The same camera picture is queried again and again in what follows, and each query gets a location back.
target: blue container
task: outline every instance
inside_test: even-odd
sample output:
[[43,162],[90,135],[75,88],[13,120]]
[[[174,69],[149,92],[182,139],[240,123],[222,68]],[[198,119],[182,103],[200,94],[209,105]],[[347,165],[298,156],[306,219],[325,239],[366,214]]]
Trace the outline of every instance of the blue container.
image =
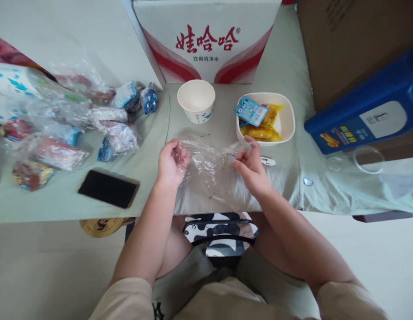
[[413,130],[413,50],[304,124],[323,154]]

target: brown box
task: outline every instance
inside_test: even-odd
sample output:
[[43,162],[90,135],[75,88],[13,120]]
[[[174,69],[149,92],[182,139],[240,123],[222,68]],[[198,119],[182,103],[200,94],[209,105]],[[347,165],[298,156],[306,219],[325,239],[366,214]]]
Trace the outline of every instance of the brown box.
[[[413,0],[299,0],[298,18],[316,112],[413,48]],[[372,145],[413,157],[413,132]]]

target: smartphone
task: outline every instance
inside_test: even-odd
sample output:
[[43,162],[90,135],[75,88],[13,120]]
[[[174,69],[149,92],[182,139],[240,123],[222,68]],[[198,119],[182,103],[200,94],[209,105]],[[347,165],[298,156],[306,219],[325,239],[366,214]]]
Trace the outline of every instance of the smartphone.
[[78,193],[128,209],[138,188],[138,184],[91,170],[86,175]]

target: cardboard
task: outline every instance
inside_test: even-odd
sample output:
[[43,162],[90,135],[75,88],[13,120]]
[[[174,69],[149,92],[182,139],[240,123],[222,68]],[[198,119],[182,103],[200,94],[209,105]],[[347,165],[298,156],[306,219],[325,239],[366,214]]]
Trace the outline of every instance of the cardboard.
[[[316,112],[413,48],[413,1],[299,0],[298,16]],[[413,157],[413,132],[371,145]]]
[[167,82],[251,83],[281,0],[134,1]]

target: clear glass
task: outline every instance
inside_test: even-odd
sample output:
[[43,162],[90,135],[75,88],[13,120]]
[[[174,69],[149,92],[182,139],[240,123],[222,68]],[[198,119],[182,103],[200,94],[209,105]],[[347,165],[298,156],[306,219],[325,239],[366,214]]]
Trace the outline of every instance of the clear glass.
[[333,172],[359,172],[360,170],[368,174],[379,174],[383,171],[384,157],[373,147],[361,146],[352,152],[331,156],[325,163]]

